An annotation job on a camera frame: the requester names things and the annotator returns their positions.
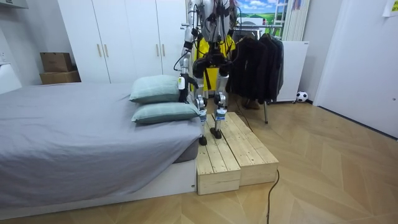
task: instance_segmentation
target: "white bed frame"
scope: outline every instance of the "white bed frame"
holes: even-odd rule
[[[32,208],[0,210],[0,220],[26,217],[78,208],[87,208],[112,203],[130,202],[152,197],[195,192],[197,190],[197,160],[172,164],[148,185],[129,195],[103,197],[93,200],[47,205]]]

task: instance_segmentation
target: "wooden step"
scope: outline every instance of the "wooden step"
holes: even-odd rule
[[[207,146],[199,146],[197,157],[198,194],[212,194],[238,190],[241,168],[225,138],[215,139],[210,133],[214,126],[212,115],[207,115],[205,136]]]
[[[241,168],[240,186],[275,181],[279,161],[236,113],[226,114],[221,132]]]

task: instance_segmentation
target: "cardboard box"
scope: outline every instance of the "cardboard box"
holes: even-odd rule
[[[40,74],[43,85],[81,82],[79,72],[45,72]]]
[[[45,72],[70,72],[72,61],[69,53],[41,52]]]

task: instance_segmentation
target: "light green pillow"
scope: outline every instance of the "light green pillow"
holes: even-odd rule
[[[154,103],[138,107],[131,121],[139,124],[154,124],[198,116],[198,108],[191,103]]]
[[[180,96],[178,77],[155,75],[137,79],[132,85],[130,100],[136,103],[177,102]]]

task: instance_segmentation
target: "wooden floor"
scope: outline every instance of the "wooden floor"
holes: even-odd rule
[[[229,110],[239,114],[234,102]],[[262,111],[242,111],[280,162],[270,223],[398,223],[398,142],[310,104],[271,105],[268,125]],[[152,198],[0,224],[265,223],[271,186]]]

